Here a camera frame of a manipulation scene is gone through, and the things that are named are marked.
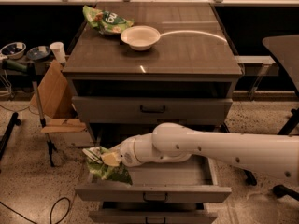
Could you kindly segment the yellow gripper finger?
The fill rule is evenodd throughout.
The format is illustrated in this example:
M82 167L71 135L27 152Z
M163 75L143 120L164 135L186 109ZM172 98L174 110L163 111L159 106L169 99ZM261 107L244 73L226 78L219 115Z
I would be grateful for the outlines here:
M121 164L121 156L118 152L107 152L101 155L105 165L118 167Z

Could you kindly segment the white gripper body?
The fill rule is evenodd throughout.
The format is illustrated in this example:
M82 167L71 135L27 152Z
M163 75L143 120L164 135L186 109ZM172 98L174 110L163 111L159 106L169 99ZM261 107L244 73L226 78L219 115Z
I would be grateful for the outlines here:
M135 138L130 137L120 143L121 162L128 167L135 167L140 165L140 161L135 155Z

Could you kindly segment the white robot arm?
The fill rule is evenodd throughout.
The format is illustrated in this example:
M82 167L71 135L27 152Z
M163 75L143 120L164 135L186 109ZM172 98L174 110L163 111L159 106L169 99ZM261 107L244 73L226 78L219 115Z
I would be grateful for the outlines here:
M299 184L298 136L201 132L163 123L152 133L125 139L101 159L109 166L135 167L186 161L192 155Z

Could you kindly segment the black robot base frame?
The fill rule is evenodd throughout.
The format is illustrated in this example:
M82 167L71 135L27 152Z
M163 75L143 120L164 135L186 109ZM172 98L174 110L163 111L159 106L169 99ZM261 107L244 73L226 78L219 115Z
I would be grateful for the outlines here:
M299 91L299 35L270 36L263 45L288 74L295 92ZM227 163L249 171L285 179L298 184L299 140L290 136L298 125L299 109L293 109L290 119L277 135L230 133L230 141L236 138L241 146Z

